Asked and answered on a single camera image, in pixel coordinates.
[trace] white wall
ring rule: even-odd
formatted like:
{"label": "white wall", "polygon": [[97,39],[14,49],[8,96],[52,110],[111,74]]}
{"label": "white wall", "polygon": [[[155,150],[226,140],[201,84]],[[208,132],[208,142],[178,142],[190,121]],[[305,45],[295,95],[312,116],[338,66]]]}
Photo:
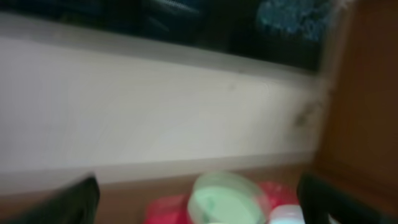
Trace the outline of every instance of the white wall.
{"label": "white wall", "polygon": [[282,65],[0,14],[0,172],[312,151],[315,79]]}

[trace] white baseboard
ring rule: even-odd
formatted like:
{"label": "white baseboard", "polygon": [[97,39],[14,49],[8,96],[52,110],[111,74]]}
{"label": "white baseboard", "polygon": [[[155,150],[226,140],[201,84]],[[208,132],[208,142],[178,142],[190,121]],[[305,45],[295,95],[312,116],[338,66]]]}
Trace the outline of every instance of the white baseboard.
{"label": "white baseboard", "polygon": [[256,156],[168,161],[115,166],[78,167],[0,174],[0,195],[21,194],[62,187],[94,173],[100,184],[159,179],[211,170],[238,170],[310,162],[313,152],[290,152]]}

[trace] wooden floor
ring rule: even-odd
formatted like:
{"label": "wooden floor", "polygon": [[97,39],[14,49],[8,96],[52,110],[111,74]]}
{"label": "wooden floor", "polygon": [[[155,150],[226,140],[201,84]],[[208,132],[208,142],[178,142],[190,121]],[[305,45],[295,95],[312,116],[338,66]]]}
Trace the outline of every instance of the wooden floor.
{"label": "wooden floor", "polygon": [[[308,164],[263,167],[237,173],[255,182],[276,181],[296,188]],[[197,175],[158,180],[102,185],[96,224],[141,224],[145,207],[151,201],[168,195],[188,193]],[[51,192],[0,197],[0,220],[15,215],[48,197]]]}

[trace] light green bowl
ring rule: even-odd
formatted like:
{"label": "light green bowl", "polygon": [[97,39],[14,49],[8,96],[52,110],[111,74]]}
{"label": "light green bowl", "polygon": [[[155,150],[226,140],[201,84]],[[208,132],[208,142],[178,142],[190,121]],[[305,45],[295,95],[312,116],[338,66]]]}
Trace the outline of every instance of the light green bowl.
{"label": "light green bowl", "polygon": [[188,203],[195,224],[264,224],[266,218],[257,198],[265,198],[251,181],[227,172],[200,176]]}

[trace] wooden cabinet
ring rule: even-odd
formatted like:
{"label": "wooden cabinet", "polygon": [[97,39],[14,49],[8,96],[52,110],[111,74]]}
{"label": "wooden cabinet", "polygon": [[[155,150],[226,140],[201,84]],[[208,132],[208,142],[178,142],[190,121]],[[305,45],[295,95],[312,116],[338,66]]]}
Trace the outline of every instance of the wooden cabinet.
{"label": "wooden cabinet", "polygon": [[398,1],[359,0],[313,169],[398,215]]}

